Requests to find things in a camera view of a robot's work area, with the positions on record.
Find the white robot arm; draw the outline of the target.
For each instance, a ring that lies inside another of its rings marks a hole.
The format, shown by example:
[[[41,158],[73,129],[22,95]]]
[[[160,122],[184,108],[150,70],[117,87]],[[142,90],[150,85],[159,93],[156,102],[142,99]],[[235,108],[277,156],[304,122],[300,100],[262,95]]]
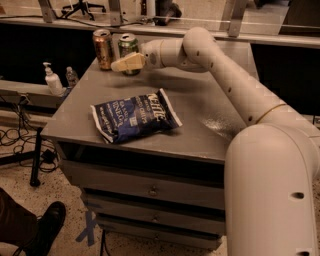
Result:
[[[201,27],[153,40],[114,61],[116,72],[204,69],[246,127],[224,166],[228,256],[319,256],[313,181],[320,175],[320,130],[230,59]]]

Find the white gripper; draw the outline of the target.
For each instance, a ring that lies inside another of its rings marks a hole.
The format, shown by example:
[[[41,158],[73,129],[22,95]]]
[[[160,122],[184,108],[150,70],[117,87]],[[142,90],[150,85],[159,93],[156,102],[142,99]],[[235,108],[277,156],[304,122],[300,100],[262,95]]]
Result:
[[[162,40],[152,40],[142,43],[141,53],[132,52],[111,63],[114,72],[140,70],[146,66],[147,69],[163,68],[161,60]]]

